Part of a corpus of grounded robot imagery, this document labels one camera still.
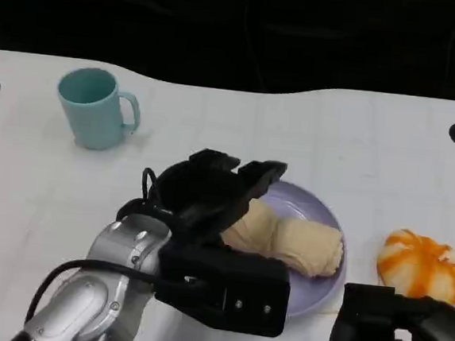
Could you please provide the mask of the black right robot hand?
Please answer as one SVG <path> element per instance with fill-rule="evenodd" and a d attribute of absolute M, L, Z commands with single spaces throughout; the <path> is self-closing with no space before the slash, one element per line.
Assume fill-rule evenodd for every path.
<path fill-rule="evenodd" d="M 329 341 L 455 341 L 455 307 L 348 283 Z"/>

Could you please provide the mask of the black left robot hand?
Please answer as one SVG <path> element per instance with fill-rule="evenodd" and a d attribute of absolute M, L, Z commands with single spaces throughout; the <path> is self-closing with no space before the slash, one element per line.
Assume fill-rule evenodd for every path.
<path fill-rule="evenodd" d="M 282 161 L 241 160 L 204 149 L 167 168 L 152 180 L 149 199 L 173 220 L 172 238 L 179 242 L 219 242 L 222 232 L 249 211 L 287 171 Z"/>

